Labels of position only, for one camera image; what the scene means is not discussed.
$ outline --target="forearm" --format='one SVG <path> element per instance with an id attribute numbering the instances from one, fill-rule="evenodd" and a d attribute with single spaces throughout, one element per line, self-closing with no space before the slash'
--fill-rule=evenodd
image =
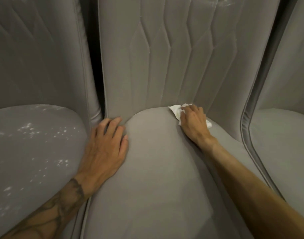
<path id="1" fill-rule="evenodd" d="M 304 218 L 219 143 L 205 153 L 255 238 L 304 238 Z"/>
<path id="2" fill-rule="evenodd" d="M 54 197 L 1 238 L 58 238 L 85 201 L 82 186 L 71 179 Z"/>

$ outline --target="seat cushion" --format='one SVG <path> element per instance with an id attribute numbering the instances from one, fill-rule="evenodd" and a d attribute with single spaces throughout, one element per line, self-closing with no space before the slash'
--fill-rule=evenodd
<path id="1" fill-rule="evenodd" d="M 250 164 L 241 143 L 212 124 L 228 150 Z M 126 130 L 126 161 L 92 197 L 84 238 L 240 238 L 204 155 L 169 108 L 134 115 Z"/>
<path id="2" fill-rule="evenodd" d="M 0 236 L 70 180 L 86 140 L 81 118 L 70 109 L 0 109 Z"/>
<path id="3" fill-rule="evenodd" d="M 304 115 L 282 109 L 257 110 L 250 137 L 285 200 L 304 216 Z"/>

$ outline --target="human hand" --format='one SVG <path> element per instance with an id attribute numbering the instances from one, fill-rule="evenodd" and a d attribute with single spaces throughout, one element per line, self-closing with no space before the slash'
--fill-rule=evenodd
<path id="1" fill-rule="evenodd" d="M 114 120 L 106 118 L 91 131 L 90 141 L 74 177 L 82 185 L 87 198 L 113 176 L 124 161 L 129 141 L 127 135 L 122 139 L 125 127 L 118 126 L 121 121 L 120 117 Z"/>
<path id="2" fill-rule="evenodd" d="M 182 107 L 181 127 L 196 145 L 205 152 L 210 152 L 214 144 L 218 143 L 207 128 L 206 115 L 202 107 L 190 105 Z"/>

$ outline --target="tattoo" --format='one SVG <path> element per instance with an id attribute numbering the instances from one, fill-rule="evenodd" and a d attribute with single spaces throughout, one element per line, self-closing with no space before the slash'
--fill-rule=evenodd
<path id="1" fill-rule="evenodd" d="M 82 186 L 71 179 L 62 190 L 40 208 L 31 213 L 1 238 L 11 238 L 22 233 L 37 234 L 39 238 L 55 238 L 63 230 L 75 210 L 85 201 Z"/>

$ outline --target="seat backrest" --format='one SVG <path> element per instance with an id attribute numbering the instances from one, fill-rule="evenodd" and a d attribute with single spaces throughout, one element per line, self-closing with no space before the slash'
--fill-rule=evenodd
<path id="1" fill-rule="evenodd" d="M 194 102 L 234 138 L 279 0 L 99 0 L 106 112 Z"/>
<path id="2" fill-rule="evenodd" d="M 24 104 L 101 118 L 79 0 L 0 0 L 0 108 Z"/>
<path id="3" fill-rule="evenodd" d="M 256 109 L 304 114 L 304 0 L 297 0 L 270 67 Z"/>

